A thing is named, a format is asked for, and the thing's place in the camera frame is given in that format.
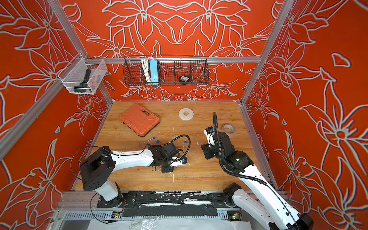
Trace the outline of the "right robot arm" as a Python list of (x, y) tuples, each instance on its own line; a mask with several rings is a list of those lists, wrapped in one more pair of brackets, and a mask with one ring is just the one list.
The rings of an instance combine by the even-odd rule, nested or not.
[(201, 148), (207, 160), (217, 158), (221, 169), (239, 178), (254, 193), (251, 198), (237, 183), (223, 190), (226, 205), (239, 207), (266, 230), (311, 230), (313, 219), (293, 208), (261, 175), (254, 161), (243, 151), (236, 150), (230, 137), (219, 132), (217, 114), (213, 126), (204, 130), (207, 143)]

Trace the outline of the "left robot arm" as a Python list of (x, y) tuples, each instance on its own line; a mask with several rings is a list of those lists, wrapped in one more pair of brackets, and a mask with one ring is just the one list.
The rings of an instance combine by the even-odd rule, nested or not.
[(171, 173), (176, 167), (187, 164), (191, 146), (188, 135), (180, 135), (161, 145), (146, 144), (142, 150), (116, 151), (108, 146), (97, 147), (92, 155), (79, 164), (84, 191), (95, 191), (107, 203), (123, 201), (118, 184), (110, 180), (116, 171), (133, 167), (161, 168), (162, 173)]

